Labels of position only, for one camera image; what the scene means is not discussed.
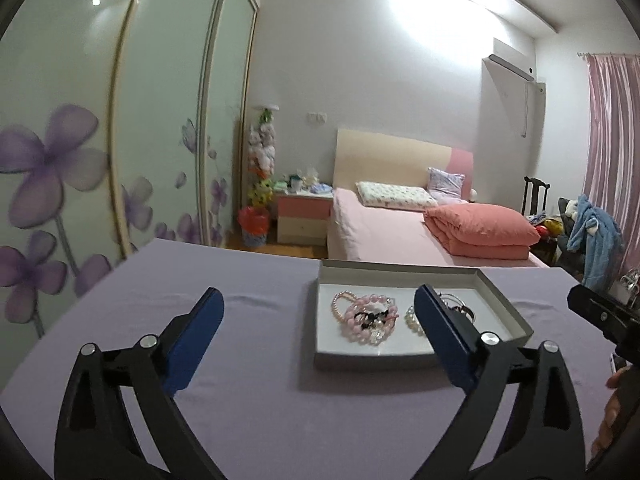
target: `pink beaded bracelet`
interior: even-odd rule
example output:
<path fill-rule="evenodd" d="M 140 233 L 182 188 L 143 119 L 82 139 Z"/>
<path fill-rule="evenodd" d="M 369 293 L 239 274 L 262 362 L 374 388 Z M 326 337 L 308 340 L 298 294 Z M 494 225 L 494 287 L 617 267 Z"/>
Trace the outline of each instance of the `pink beaded bracelet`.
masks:
<path fill-rule="evenodd" d="M 340 298 L 351 301 L 351 305 L 344 315 L 338 310 Z M 372 345 L 379 345 L 389 337 L 396 325 L 396 319 L 399 317 L 394 298 L 376 294 L 358 298 L 348 290 L 334 296 L 331 310 L 335 319 L 348 327 L 348 334 L 351 338 Z"/>

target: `jewelry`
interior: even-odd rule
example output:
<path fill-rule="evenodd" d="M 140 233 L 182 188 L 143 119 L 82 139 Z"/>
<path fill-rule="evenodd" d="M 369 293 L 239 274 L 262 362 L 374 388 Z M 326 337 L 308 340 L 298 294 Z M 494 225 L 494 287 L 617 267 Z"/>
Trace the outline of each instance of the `jewelry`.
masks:
<path fill-rule="evenodd" d="M 476 314 L 474 314 L 474 311 L 466 306 L 465 302 L 460 300 L 459 297 L 454 296 L 453 294 L 449 294 L 448 292 L 439 292 L 438 296 L 440 296 L 442 303 L 444 303 L 449 310 L 464 314 L 471 323 L 476 322 Z M 455 301 L 457 304 L 451 306 L 447 300 Z M 407 309 L 406 314 L 404 314 L 404 321 L 406 322 L 409 329 L 411 329 L 413 332 L 417 333 L 418 335 L 424 335 L 424 330 L 420 325 L 418 318 L 415 316 L 415 307 L 413 305 L 410 306 Z"/>
<path fill-rule="evenodd" d="M 344 315 L 338 310 L 340 298 L 351 301 L 351 305 Z M 348 336 L 375 346 L 389 337 L 396 325 L 396 319 L 399 317 L 394 298 L 377 294 L 358 298 L 348 290 L 334 296 L 334 300 L 331 302 L 331 311 L 335 319 L 345 325 Z"/>

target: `white patterned pillow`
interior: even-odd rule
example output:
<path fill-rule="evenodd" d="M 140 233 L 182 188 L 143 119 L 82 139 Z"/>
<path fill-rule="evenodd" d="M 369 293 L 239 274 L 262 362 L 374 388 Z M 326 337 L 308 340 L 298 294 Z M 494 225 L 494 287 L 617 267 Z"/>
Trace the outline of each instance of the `white patterned pillow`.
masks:
<path fill-rule="evenodd" d="M 362 203 L 367 207 L 424 211 L 438 203 L 423 187 L 393 186 L 377 182 L 357 182 Z"/>

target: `curtain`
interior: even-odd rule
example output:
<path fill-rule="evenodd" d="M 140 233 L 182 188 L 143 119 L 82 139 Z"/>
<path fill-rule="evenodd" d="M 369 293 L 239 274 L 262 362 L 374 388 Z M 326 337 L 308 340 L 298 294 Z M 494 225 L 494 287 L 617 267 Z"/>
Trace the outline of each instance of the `curtain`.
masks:
<path fill-rule="evenodd" d="M 587 56 L 591 136 L 584 192 L 620 226 L 622 267 L 640 266 L 640 56 Z"/>

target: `headboard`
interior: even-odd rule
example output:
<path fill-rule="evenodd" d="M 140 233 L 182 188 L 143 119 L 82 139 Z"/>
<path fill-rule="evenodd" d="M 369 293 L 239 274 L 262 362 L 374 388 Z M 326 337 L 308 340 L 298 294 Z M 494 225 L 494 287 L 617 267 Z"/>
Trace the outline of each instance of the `headboard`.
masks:
<path fill-rule="evenodd" d="M 464 174 L 462 198 L 468 199 L 474 168 L 472 153 L 423 140 L 338 130 L 334 187 L 357 192 L 355 184 L 361 180 L 425 187 L 429 168 Z"/>

